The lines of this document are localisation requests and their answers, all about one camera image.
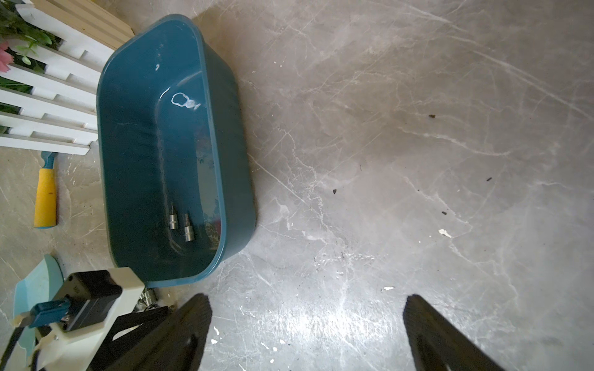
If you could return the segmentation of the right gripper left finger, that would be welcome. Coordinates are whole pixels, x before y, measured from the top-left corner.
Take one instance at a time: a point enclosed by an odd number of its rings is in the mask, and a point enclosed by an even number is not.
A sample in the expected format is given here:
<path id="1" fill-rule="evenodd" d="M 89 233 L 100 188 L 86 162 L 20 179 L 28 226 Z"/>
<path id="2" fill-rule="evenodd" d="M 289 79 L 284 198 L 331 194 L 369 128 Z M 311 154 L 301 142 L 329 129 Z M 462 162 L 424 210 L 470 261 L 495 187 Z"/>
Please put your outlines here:
<path id="1" fill-rule="evenodd" d="M 209 298 L 194 295 L 109 370 L 198 370 L 212 320 Z"/>

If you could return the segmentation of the teal plastic storage box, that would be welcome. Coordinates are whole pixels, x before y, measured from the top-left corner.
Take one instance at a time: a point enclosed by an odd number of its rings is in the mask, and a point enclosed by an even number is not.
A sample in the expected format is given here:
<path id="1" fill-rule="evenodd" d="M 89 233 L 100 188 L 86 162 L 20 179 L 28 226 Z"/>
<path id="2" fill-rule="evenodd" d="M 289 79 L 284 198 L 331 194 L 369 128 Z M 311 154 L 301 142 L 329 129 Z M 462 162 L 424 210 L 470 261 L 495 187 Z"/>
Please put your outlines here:
<path id="1" fill-rule="evenodd" d="M 116 266 L 150 288 L 192 284 L 247 246 L 256 210 L 238 85 L 189 18 L 168 15 L 111 56 L 97 122 Z"/>

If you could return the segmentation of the silver bit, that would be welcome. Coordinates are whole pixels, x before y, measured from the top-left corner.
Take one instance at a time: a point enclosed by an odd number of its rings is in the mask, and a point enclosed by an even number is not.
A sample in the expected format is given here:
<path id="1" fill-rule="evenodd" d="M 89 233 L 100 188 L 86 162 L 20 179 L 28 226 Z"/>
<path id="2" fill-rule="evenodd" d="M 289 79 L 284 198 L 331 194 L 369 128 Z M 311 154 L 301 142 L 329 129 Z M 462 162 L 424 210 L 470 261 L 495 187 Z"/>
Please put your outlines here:
<path id="1" fill-rule="evenodd" d="M 174 203 L 170 204 L 169 228 L 170 230 L 177 230 L 179 228 L 179 219 Z"/>
<path id="2" fill-rule="evenodd" d="M 192 220 L 190 218 L 189 213 L 184 214 L 183 232 L 184 232 L 184 239 L 186 242 L 191 242 L 191 241 L 195 240 L 195 233 L 194 233 L 193 224 L 192 224 Z"/>

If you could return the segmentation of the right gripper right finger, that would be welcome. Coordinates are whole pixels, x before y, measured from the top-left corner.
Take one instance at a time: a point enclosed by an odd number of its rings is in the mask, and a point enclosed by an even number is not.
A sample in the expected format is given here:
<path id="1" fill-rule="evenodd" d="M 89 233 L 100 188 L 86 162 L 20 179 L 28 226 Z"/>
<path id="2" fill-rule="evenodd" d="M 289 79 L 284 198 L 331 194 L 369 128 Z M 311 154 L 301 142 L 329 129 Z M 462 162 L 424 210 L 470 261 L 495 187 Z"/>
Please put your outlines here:
<path id="1" fill-rule="evenodd" d="M 407 298 L 403 321 L 417 370 L 501 370 L 422 296 Z"/>

